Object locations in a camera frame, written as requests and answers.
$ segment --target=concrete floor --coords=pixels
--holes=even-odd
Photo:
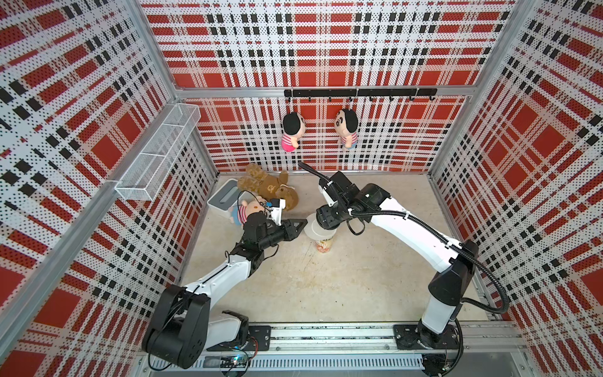
[[[426,176],[349,176],[358,188],[375,183],[414,215],[450,234]],[[218,182],[220,187],[226,177]],[[300,203],[284,218],[306,218],[325,204],[318,178],[292,176]],[[361,229],[352,221],[355,231]],[[241,239],[240,226],[211,210],[201,229],[182,285],[195,281],[224,261],[224,251]],[[266,250],[272,254],[274,249]],[[319,253],[304,233],[282,242],[278,254],[230,290],[214,311],[233,310],[251,322],[381,322],[420,319],[429,300],[428,283],[435,271],[413,249],[372,224],[360,236],[340,226],[329,253]],[[473,284],[466,297],[477,299]],[[485,312],[464,305],[460,320],[487,320]]]

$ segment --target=red plaid wall panel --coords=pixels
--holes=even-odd
[[[121,1],[0,4],[0,308],[166,101]]]
[[[86,242],[0,376],[128,376],[161,292],[193,242],[211,173],[187,142],[157,199],[118,200]]]
[[[427,172],[464,103],[464,97],[237,98],[189,100],[201,110],[199,130],[219,171],[239,171],[251,162],[267,170],[298,169],[303,160],[318,169]],[[344,150],[335,132],[342,107],[358,116],[358,144]],[[292,153],[280,146],[282,118],[300,112],[306,134]]]
[[[473,84],[516,3],[139,1],[180,87]]]
[[[602,52],[601,1],[538,1],[435,175],[546,375],[603,373]]]

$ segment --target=wire mesh basket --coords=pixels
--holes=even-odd
[[[200,118],[198,106],[175,105],[117,184],[119,195],[154,200]]]

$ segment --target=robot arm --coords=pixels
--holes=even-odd
[[[409,245],[437,271],[429,283],[431,297],[418,325],[424,345],[428,347],[429,343],[438,340],[448,322],[456,317],[463,302],[495,313],[507,310],[509,300],[505,289],[477,260],[477,245],[471,241],[462,243],[438,232],[413,216],[389,192],[375,184],[369,183],[359,190],[341,171],[328,178],[303,162],[299,165],[319,177],[319,190],[327,201],[317,209],[316,220],[322,228],[335,229],[352,218],[371,222]],[[496,286],[502,299],[502,308],[491,308],[463,298],[476,265]]]
[[[305,219],[281,220],[284,200],[269,203],[266,213],[247,218],[228,260],[195,282],[163,291],[142,340],[145,352],[186,369],[205,348],[229,341],[245,343],[247,318],[229,311],[210,316],[211,309],[259,268],[265,249],[296,239],[307,224]]]

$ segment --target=plush toy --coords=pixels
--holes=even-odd
[[[298,149],[297,140],[306,132],[306,123],[298,113],[289,113],[283,118],[283,138],[280,146],[285,152],[293,152]]]
[[[285,210],[289,211],[297,205],[299,198],[293,187],[287,186],[289,174],[282,171],[278,178],[269,175],[255,163],[245,167],[245,175],[239,178],[237,186],[239,190],[257,192],[267,199],[285,199]]]
[[[250,201],[249,203],[246,200],[241,201],[240,205],[234,205],[229,208],[229,212],[232,214],[230,222],[243,226],[249,215],[264,211],[263,204],[265,203],[266,199],[262,197],[257,197],[257,200]]]
[[[358,117],[350,109],[341,109],[335,117],[335,131],[341,137],[341,143],[346,149],[352,149],[358,142]]]

